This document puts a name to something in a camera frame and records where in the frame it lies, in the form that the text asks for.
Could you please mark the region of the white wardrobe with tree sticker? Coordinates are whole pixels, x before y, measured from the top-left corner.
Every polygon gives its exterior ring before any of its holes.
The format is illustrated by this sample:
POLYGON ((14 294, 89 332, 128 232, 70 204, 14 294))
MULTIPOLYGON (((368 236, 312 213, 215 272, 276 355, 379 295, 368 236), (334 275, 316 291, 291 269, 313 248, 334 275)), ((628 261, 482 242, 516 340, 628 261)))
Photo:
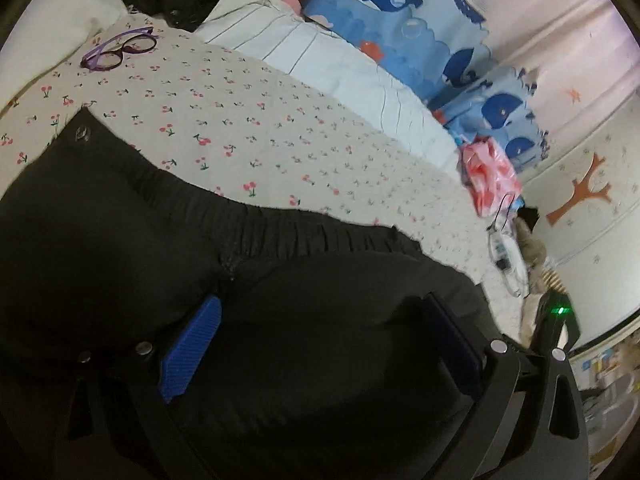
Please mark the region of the white wardrobe with tree sticker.
POLYGON ((598 344, 639 311, 639 95, 597 131, 528 180, 544 242, 582 336, 598 344))

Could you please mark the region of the white pillow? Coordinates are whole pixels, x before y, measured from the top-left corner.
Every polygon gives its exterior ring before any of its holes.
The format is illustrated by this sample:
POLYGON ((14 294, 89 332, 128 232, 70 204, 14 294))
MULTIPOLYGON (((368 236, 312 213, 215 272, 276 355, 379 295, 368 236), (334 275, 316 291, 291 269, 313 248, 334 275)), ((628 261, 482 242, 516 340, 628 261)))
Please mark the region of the white pillow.
POLYGON ((1 48, 1 106, 126 14, 122 0, 32 0, 1 48))

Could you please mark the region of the black trousers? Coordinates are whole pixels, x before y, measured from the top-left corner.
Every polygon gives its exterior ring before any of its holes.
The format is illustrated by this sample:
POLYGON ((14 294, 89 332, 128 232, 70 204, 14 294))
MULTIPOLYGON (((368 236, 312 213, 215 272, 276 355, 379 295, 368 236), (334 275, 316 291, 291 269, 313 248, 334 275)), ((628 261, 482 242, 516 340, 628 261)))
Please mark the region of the black trousers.
POLYGON ((428 294, 498 332, 404 233, 227 200, 80 110, 1 200, 2 477, 419 479, 471 406, 428 294), (138 399, 137 318, 208 296, 186 392, 138 399))

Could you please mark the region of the white striped duvet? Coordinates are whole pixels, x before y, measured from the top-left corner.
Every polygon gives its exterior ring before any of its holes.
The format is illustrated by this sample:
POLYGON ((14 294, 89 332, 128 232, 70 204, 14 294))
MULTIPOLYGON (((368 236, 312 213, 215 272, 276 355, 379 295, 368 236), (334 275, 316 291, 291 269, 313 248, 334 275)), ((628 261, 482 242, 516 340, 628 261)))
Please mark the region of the white striped duvet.
POLYGON ((306 22, 283 0, 220 0, 195 32, 329 94, 411 154, 460 178, 445 128, 404 84, 333 32, 306 22))

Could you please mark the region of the cherry print bed sheet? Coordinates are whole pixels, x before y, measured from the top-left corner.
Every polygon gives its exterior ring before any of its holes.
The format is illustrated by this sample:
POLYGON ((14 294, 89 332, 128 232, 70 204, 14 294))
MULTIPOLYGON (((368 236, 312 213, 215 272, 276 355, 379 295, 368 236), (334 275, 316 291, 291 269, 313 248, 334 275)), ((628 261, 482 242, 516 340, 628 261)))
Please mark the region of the cherry print bed sheet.
POLYGON ((390 132, 262 61, 154 21, 155 49, 107 75, 73 55, 1 116, 1 180, 11 182, 81 107, 155 166, 251 205, 396 226, 482 285, 514 315, 516 283, 492 262, 450 136, 427 116, 390 132))

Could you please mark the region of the white bookshelf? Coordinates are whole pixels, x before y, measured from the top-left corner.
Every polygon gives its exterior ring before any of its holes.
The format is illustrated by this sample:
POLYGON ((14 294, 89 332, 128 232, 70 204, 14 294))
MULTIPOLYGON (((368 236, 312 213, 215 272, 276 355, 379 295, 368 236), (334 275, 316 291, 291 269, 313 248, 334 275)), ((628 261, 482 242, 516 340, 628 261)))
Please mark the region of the white bookshelf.
POLYGON ((589 479, 612 463, 639 420, 639 331, 572 359, 582 396, 589 479))

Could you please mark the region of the blue whale print curtain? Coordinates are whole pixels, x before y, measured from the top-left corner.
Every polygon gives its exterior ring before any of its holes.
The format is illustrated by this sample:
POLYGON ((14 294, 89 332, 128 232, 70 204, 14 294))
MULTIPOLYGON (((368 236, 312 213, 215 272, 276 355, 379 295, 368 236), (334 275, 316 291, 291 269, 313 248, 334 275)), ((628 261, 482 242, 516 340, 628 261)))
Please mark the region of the blue whale print curtain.
POLYGON ((457 145, 491 136, 522 171, 548 154, 548 134, 528 102, 525 70, 499 65, 471 0, 299 0, 332 30, 405 84, 457 145))

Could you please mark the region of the purple eyeglasses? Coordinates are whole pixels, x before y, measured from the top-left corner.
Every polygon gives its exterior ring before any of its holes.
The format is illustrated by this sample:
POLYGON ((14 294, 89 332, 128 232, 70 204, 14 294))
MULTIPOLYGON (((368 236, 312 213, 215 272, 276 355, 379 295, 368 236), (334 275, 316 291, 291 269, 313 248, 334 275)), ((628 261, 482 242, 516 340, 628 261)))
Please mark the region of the purple eyeglasses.
POLYGON ((126 54, 149 53, 156 46, 157 38, 152 26, 128 29, 85 53, 80 60, 80 67, 90 72, 109 72, 122 65, 126 54))

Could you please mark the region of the pink sheer curtain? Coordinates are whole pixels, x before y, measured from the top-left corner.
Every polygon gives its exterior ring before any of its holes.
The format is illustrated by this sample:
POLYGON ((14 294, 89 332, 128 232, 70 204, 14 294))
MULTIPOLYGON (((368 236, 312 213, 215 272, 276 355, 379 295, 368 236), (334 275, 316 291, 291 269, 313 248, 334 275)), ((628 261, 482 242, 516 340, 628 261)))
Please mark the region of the pink sheer curtain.
POLYGON ((522 75, 551 156, 574 148, 638 88, 639 47, 611 0, 462 0, 483 18, 476 76, 522 75))

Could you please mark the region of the pink red patterned cloth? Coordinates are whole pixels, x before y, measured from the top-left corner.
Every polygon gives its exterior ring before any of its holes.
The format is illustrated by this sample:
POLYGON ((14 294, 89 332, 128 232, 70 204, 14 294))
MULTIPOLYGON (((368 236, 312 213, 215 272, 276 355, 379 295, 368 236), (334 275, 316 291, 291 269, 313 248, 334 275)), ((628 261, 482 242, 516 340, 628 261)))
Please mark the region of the pink red patterned cloth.
POLYGON ((461 163, 476 213, 495 214, 521 195, 518 175, 506 152, 492 136, 477 138, 461 148, 461 163))

